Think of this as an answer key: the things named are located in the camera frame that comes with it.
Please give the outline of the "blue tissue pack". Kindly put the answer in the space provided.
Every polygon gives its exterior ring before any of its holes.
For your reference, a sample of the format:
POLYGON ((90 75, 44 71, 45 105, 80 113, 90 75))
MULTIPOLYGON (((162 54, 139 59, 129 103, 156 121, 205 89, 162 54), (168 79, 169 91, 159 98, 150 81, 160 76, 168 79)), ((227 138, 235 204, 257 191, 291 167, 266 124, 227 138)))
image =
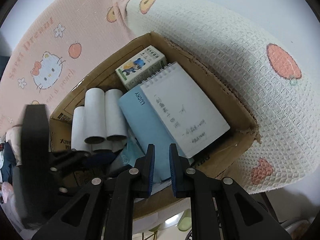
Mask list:
POLYGON ((123 148, 121 153, 118 155, 118 166, 120 168, 130 165, 135 166, 136 160, 145 156, 144 151, 141 149, 136 136, 132 130, 128 129, 128 137, 126 146, 123 148))

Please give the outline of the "white paper roll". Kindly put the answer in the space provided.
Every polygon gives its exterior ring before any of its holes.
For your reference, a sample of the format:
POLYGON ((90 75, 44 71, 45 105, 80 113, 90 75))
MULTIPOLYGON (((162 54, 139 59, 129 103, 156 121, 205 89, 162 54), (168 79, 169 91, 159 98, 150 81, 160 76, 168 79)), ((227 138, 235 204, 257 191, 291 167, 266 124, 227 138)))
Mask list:
POLYGON ((73 113, 72 133, 71 133, 71 149, 77 151, 91 152, 90 144, 85 143, 85 107, 76 107, 73 113))
POLYGON ((105 139, 105 93, 91 88, 85 94, 85 143, 99 144, 105 139))
POLYGON ((105 93, 106 139, 120 141, 127 137, 124 115, 118 104, 123 93, 119 89, 110 89, 105 93))

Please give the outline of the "brown cardboard box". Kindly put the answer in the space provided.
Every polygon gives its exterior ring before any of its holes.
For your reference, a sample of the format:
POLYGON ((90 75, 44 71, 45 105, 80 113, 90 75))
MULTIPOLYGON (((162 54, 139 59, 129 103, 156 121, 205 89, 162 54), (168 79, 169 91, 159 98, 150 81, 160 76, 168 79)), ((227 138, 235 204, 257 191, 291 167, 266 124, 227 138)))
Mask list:
POLYGON ((84 103, 85 92, 89 88, 124 90, 115 73, 116 68, 149 45, 160 50, 169 62, 178 62, 229 123, 230 135, 217 140, 196 156, 196 169, 210 178, 222 178, 227 168, 248 150, 259 136, 257 121, 232 90, 201 62, 199 56, 158 33, 151 32, 137 37, 105 61, 100 61, 58 104, 50 116, 51 119, 70 124, 75 107, 84 103))

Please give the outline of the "white spiral notepad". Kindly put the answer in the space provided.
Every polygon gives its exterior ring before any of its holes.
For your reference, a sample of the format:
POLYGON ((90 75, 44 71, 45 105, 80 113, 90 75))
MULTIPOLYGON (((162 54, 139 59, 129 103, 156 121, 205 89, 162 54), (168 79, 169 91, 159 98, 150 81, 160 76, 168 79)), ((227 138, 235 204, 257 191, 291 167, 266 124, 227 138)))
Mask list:
POLYGON ((230 129, 208 96, 177 62, 147 78, 140 87, 187 158, 230 129))

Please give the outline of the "light blue LUCKY notebook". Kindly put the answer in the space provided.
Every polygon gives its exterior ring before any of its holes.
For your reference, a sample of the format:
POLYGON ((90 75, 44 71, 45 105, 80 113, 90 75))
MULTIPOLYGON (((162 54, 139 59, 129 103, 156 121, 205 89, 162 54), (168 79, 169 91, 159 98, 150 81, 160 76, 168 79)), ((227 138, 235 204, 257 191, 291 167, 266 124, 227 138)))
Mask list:
POLYGON ((155 146, 155 169, 153 182, 158 184, 171 177, 169 146, 175 140, 165 128, 139 85, 129 90, 118 101, 127 123, 133 131, 143 152, 149 144, 155 146))

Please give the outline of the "green white cartoon box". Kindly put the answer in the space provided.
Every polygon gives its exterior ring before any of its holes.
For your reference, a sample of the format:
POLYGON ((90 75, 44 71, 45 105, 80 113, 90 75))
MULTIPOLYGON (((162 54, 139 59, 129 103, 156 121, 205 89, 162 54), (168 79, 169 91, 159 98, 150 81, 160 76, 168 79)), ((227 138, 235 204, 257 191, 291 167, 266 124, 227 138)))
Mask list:
POLYGON ((148 77, 167 65, 167 59, 154 46, 148 46, 116 69, 127 90, 142 83, 148 77))

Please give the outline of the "pink cartoon blanket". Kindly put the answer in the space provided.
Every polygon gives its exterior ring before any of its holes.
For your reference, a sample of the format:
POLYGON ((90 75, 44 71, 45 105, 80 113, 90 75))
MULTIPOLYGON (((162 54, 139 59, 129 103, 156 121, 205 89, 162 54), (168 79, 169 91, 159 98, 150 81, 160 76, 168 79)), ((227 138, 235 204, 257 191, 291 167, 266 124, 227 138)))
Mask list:
POLYGON ((319 167, 319 75, 274 36, 205 0, 55 0, 31 25, 1 79, 1 132, 25 106, 71 122, 91 87, 120 86, 118 66, 146 46, 178 62, 233 136, 199 169, 249 193, 319 167))

